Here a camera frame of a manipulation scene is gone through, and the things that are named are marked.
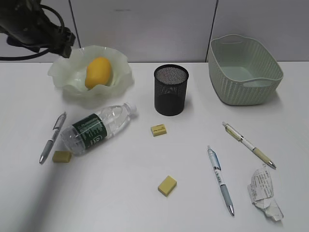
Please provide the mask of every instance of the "bottle cap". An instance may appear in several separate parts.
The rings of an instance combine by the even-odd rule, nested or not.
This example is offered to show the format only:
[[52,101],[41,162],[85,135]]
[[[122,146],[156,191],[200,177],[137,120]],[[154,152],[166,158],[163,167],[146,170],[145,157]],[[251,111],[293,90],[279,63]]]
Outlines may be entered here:
[[125,105],[129,108],[129,115],[135,115],[137,113],[136,105],[131,102],[126,102]]

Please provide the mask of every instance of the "white wavy bowl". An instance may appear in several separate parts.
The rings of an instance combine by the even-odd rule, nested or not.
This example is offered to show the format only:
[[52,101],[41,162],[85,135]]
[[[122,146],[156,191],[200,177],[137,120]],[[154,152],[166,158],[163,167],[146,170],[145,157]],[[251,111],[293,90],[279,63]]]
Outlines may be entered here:
[[[113,72],[112,81],[109,86],[97,85],[88,90],[85,86],[87,66],[97,57],[105,57],[110,61]],[[132,70],[124,54],[116,49],[95,45],[73,49],[69,59],[58,58],[50,67],[48,75],[53,78],[57,88],[63,88],[63,91],[83,98],[90,98],[97,94],[118,95],[134,83]]]

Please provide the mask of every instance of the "black mesh pencil cup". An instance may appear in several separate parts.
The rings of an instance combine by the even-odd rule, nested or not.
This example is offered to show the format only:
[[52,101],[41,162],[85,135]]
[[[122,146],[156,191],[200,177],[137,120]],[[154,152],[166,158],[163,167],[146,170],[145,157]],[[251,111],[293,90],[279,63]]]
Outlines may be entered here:
[[158,67],[154,72],[154,107],[162,115],[174,116],[183,111],[188,71],[174,64]]

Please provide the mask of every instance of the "green bottle label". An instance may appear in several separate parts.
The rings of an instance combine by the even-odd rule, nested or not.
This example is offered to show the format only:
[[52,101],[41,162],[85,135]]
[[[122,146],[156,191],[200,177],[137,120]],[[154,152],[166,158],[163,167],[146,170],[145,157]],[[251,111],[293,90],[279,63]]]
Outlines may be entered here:
[[80,133],[86,149],[90,148],[107,136],[105,126],[96,114],[91,114],[88,117],[85,117],[84,119],[74,123],[73,126]]

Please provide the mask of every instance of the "white wall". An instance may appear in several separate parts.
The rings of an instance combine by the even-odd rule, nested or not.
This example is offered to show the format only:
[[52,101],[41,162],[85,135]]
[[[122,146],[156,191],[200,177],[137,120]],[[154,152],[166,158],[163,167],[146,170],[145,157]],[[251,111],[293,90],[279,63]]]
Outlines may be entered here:
[[[61,17],[64,20],[65,26],[70,28],[70,30],[75,34],[73,20],[71,17],[70,7],[68,0],[42,0],[41,4],[52,7],[58,13],[60,13]],[[47,10],[44,10],[48,15],[50,20],[56,25],[60,25],[59,20],[53,13],[50,13]],[[34,54],[31,51],[28,51],[25,48],[18,48],[14,46],[10,46],[6,43],[7,36],[5,34],[0,33],[0,56],[1,57],[19,57],[19,56],[28,56]],[[42,57],[24,60],[21,62],[54,62],[59,56],[56,54],[46,54]]]
[[205,61],[216,0],[71,0],[82,46],[130,62]]
[[279,61],[308,61],[308,12],[308,0],[219,0],[212,37],[248,36]]
[[[131,62],[204,61],[216,0],[71,0],[82,46],[113,47]],[[68,0],[42,0],[75,33]],[[279,61],[309,60],[309,0],[219,0],[213,38],[253,37]],[[58,20],[46,13],[58,24]],[[32,54],[6,44],[0,56]],[[47,54],[26,62],[53,62]]]

